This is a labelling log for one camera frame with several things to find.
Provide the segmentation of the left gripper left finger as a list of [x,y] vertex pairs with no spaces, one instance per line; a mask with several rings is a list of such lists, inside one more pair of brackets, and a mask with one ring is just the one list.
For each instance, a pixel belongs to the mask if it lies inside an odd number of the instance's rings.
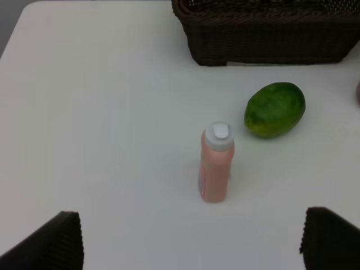
[[1,255],[1,269],[83,269],[79,213],[61,211]]

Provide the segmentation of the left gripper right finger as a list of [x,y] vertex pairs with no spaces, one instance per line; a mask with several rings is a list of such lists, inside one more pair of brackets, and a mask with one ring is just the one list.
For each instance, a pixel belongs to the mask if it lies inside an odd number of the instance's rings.
[[305,269],[359,269],[359,228],[328,208],[308,208],[299,253]]

